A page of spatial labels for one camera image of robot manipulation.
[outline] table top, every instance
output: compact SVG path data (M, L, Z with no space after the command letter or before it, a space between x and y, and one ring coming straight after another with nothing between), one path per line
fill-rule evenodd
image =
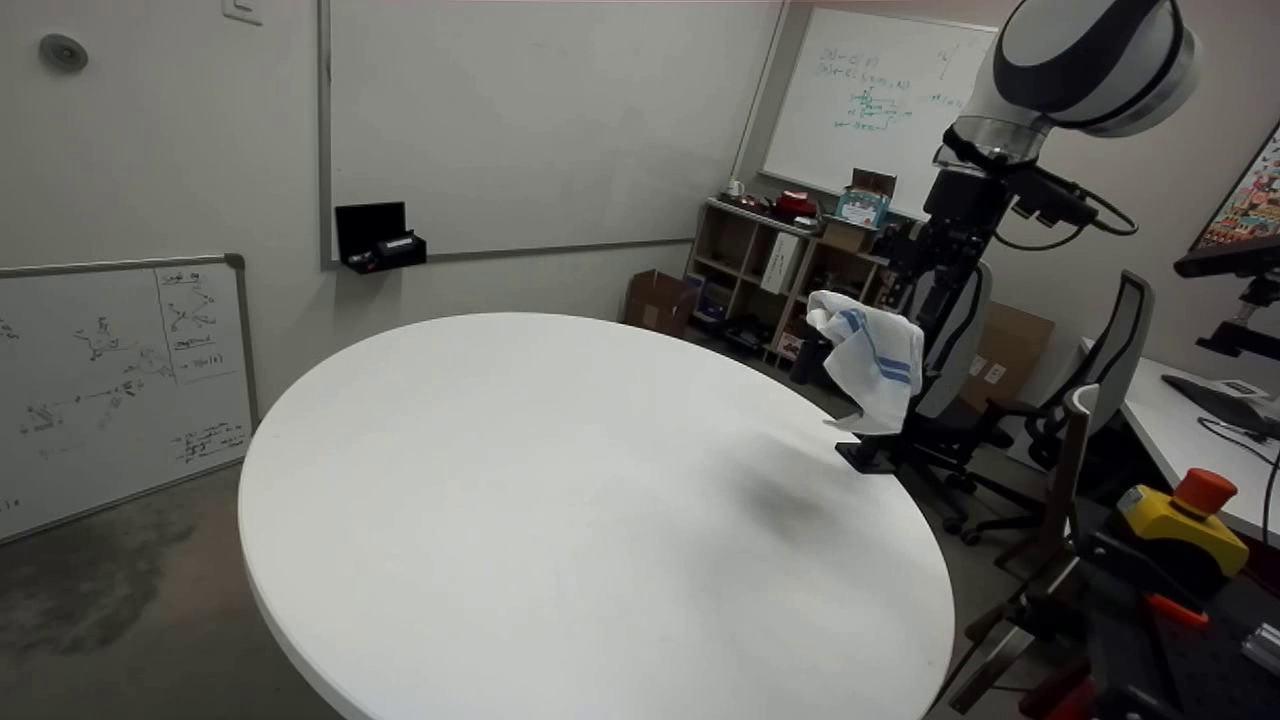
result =
M1228 500L1226 519L1244 532L1261 536L1266 519L1266 486L1270 464L1211 431L1199 427L1199 402L1186 400L1160 375L1192 375L1173 365L1139 358L1123 394L1123 418L1154 453L1156 469L1170 482L1181 482L1187 469L1211 469L1228 476L1240 492Z
M924 716L951 580L911 497L837 439L684 340L428 319L278 400L239 540L349 716Z

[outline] wall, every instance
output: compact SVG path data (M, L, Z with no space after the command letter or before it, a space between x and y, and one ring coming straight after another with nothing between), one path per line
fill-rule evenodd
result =
M834 6L884 12L884 14L937 14L963 24L999 24L1015 0L827 0ZM1057 319L1052 358L1031 379L1047 389L1083 330L1099 330L1111 309L1118 273L1132 269L1156 289L1156 319L1148 355L1197 368L1204 375L1248 375L1278 389L1278 365L1248 355L1226 358L1197 349L1219 319L1238 316L1244 278L1181 278L1173 259L1187 253L1192 237L1218 210L1238 184L1256 145L1280 121L1280 96L1272 70L1280 68L1280 4L1278 0L1181 0L1187 24L1199 36L1199 89L1160 128L1127 141L1091 141L1057 133L1046 149L1046 166L1082 181L1083 187L1118 201L1139 218L1139 237L1111 241L1083 232L1082 245L1052 254L1026 254L995 246L989 263L995 273L995 301ZM793 60L804 40L812 4L793 4L789 30L781 40L776 70L763 93L763 107L781 107ZM760 113L746 175L763 164L776 113ZM1280 330L1280 309L1266 313L1266 330Z
M245 253L260 394L278 400L330 353L403 319L615 316L634 273L684 263L678 245L325 273L317 4L256 4L263 28L223 21L220 0L0 4L0 269ZM93 46L84 77L38 65L47 28Z

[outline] floor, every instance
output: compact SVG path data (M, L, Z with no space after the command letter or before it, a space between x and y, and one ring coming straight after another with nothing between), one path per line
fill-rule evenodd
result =
M995 544L967 547L939 527L937 536L957 585L957 629L963 629L1015 580L991 562ZM1031 659L1008 683L1031 683L1035 671ZM174 482L46 536L0 544L0 716L333 716L282 655L249 594L238 544L238 473ZM967 716L1015 716L1015 693L991 693Z

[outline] light switch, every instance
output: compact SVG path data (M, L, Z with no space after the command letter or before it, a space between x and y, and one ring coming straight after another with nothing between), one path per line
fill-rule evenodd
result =
M239 24L263 24L263 14L256 12L260 0L223 0L223 14L239 21Z

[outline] box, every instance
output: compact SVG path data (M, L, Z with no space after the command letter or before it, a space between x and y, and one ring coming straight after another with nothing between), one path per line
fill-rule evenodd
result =
M692 289L666 273L642 273L627 289L624 322L684 336L692 313Z
M1052 319L989 303L984 340L967 365L962 400L984 407L989 400L1013 402L1026 384L1035 375L1052 340Z

